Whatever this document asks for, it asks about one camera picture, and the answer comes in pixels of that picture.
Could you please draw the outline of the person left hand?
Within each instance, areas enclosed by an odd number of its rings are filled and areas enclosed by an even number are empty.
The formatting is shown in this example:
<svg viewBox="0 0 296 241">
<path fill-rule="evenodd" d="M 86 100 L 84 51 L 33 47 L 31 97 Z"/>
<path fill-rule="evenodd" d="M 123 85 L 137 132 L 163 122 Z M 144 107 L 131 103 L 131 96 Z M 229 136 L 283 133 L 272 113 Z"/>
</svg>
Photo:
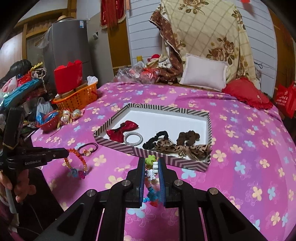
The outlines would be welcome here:
<svg viewBox="0 0 296 241">
<path fill-rule="evenodd" d="M 36 194 L 35 185 L 30 185 L 29 181 L 29 170 L 23 170 L 18 174 L 16 184 L 12 184 L 9 178 L 1 171 L 1 187 L 13 191 L 18 203 L 23 202 L 28 195 Z"/>
</svg>

